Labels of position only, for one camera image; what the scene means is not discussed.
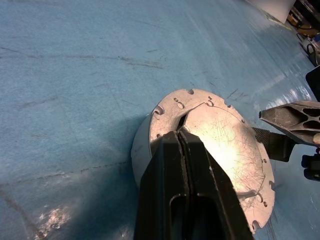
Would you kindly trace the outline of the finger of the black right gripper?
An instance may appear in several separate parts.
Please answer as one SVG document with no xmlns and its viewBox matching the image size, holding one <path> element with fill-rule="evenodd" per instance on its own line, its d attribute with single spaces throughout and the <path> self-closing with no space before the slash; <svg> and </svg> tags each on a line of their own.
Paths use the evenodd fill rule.
<svg viewBox="0 0 320 240">
<path fill-rule="evenodd" d="M 264 145 L 268 157 L 275 161 L 288 162 L 295 146 L 295 141 L 280 133 L 261 128 L 252 128 L 256 140 Z"/>
<path fill-rule="evenodd" d="M 320 145 L 320 102 L 301 100 L 259 112 L 259 119 L 304 145 Z"/>
</svg>

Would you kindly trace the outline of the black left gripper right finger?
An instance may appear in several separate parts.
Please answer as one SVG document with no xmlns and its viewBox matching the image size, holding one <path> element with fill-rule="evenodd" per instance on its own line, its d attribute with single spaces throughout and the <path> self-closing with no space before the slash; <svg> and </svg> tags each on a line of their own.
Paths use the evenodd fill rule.
<svg viewBox="0 0 320 240">
<path fill-rule="evenodd" d="M 185 240 L 254 240 L 233 184 L 200 138 L 179 132 L 185 152 L 189 207 Z"/>
</svg>

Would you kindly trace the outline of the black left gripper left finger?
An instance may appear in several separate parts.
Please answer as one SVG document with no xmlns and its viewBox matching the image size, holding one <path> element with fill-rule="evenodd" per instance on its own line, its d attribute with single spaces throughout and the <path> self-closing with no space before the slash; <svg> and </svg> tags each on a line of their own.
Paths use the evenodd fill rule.
<svg viewBox="0 0 320 240">
<path fill-rule="evenodd" d="M 158 140 L 139 185 L 134 240 L 192 240 L 192 140 L 185 130 L 170 131 Z"/>
</svg>

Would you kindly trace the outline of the silver round motor lid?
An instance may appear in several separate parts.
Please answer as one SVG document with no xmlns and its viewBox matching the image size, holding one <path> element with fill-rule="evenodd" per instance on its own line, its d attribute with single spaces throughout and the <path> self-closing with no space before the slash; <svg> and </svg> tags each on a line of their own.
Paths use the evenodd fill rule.
<svg viewBox="0 0 320 240">
<path fill-rule="evenodd" d="M 182 129 L 196 135 L 230 178 L 250 230 L 263 228 L 273 211 L 275 182 L 267 151 L 249 123 L 223 98 L 201 89 L 179 89 L 154 108 L 149 143 Z"/>
</svg>

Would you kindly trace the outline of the white panel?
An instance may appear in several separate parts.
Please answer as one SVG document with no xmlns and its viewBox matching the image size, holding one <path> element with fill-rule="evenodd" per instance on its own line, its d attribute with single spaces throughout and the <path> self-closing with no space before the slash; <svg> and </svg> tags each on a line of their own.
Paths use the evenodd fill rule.
<svg viewBox="0 0 320 240">
<path fill-rule="evenodd" d="M 281 23 L 285 23 L 296 0 L 256 0 L 257 6 Z"/>
</svg>

